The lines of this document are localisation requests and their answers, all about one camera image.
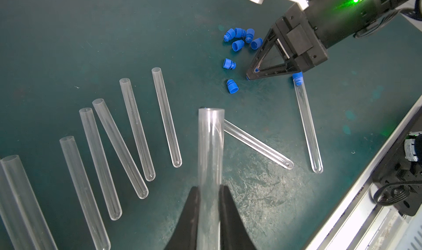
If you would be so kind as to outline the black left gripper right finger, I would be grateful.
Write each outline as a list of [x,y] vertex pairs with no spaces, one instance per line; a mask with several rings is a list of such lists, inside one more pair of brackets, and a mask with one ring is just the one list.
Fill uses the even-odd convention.
[[220,246],[222,250],[256,250],[228,186],[219,189]]

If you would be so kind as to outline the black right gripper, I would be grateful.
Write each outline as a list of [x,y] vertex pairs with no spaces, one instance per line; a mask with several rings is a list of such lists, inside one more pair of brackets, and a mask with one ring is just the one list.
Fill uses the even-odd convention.
[[365,38],[399,14],[420,21],[422,0],[307,0],[276,21],[247,68],[247,80],[306,72],[349,36]]

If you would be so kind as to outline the blue stopper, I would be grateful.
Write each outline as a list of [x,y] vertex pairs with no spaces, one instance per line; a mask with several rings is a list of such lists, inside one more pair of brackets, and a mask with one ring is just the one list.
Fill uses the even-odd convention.
[[237,39],[243,39],[246,36],[247,31],[242,28],[235,28],[235,38]]
[[230,94],[235,94],[236,92],[238,92],[238,90],[239,90],[239,88],[238,88],[238,86],[237,86],[237,84],[235,83],[235,81],[234,80],[232,80],[232,79],[229,79],[227,82],[226,82],[226,85],[227,85],[227,90],[228,90],[228,92],[230,93]]
[[234,70],[236,66],[237,64],[228,58],[226,58],[223,62],[223,68],[227,70]]
[[247,29],[246,35],[245,35],[245,43],[250,44],[255,36],[255,30],[254,29]]
[[231,45],[234,52],[238,52],[242,48],[244,48],[245,42],[243,40],[234,41]]
[[236,36],[236,32],[233,28],[231,28],[224,34],[223,40],[224,42],[229,42],[232,39],[234,39],[235,36]]
[[263,44],[262,38],[257,38],[250,43],[250,47],[253,50],[258,50]]

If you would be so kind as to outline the test tube with blue stopper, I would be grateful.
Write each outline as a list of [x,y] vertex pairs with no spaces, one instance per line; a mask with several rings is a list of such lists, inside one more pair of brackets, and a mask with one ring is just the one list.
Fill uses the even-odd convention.
[[123,211],[115,189],[93,110],[89,107],[82,108],[79,110],[79,114],[109,217],[111,220],[116,221],[122,216]]
[[169,105],[166,86],[163,79],[162,70],[159,67],[152,69],[152,76],[159,103],[160,113],[166,133],[167,143],[169,147],[171,162],[173,167],[180,168],[182,166],[182,157],[179,149],[179,143],[174,127],[171,109]]
[[291,161],[289,158],[276,151],[275,149],[271,148],[270,146],[266,145],[265,143],[261,142],[254,136],[235,126],[228,120],[224,121],[224,131],[227,132],[229,135],[233,136],[235,139],[249,146],[253,150],[267,157],[274,163],[282,166],[283,168],[287,170],[293,169],[293,161]]
[[149,190],[127,148],[126,143],[123,140],[105,100],[103,98],[98,98],[95,99],[92,104],[127,174],[127,177],[137,194],[137,197],[139,199],[145,199],[149,195]]
[[321,174],[323,163],[320,155],[318,140],[315,132],[311,109],[307,97],[306,87],[302,72],[292,75],[298,107],[302,119],[304,134],[306,137],[307,149],[313,172]]
[[15,250],[33,250],[34,245],[17,206],[11,187],[1,169],[1,218]]
[[75,138],[73,136],[67,136],[61,138],[59,143],[78,195],[91,238],[95,245],[95,249],[109,250],[111,249],[111,242],[93,195]]
[[220,249],[219,189],[224,152],[223,109],[198,110],[198,250]]
[[33,250],[56,250],[57,245],[47,225],[33,188],[18,155],[1,159],[12,193],[32,239]]
[[148,143],[138,111],[133,87],[129,78],[122,78],[120,79],[119,83],[145,179],[148,182],[151,182],[156,178],[156,171],[148,148]]

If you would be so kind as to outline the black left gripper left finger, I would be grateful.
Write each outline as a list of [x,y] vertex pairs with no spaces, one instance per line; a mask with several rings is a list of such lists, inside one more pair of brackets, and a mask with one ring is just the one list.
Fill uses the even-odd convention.
[[195,250],[200,210],[200,192],[197,186],[191,188],[175,230],[165,250]]

